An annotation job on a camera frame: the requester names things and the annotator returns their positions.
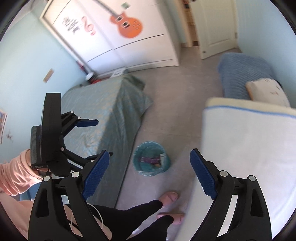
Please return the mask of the pink sleeve left forearm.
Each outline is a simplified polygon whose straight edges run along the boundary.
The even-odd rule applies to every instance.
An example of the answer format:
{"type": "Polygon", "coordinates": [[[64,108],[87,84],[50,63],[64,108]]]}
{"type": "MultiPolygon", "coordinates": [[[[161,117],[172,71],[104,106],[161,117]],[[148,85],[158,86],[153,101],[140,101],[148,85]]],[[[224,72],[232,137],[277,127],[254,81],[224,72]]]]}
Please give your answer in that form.
{"type": "Polygon", "coordinates": [[[32,169],[30,163],[31,151],[27,149],[9,163],[1,164],[1,193],[16,196],[42,181],[43,177],[32,169]]]}

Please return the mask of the left hand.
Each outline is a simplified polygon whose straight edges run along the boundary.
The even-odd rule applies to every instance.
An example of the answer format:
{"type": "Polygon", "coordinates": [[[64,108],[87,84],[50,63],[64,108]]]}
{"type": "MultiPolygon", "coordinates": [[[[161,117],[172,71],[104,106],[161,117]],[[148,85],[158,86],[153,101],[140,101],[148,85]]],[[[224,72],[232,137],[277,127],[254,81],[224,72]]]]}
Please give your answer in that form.
{"type": "Polygon", "coordinates": [[[39,171],[39,172],[48,172],[49,169],[48,168],[32,168],[31,165],[31,150],[28,149],[26,152],[26,161],[27,164],[29,165],[29,167],[33,170],[33,171],[39,171]]]}

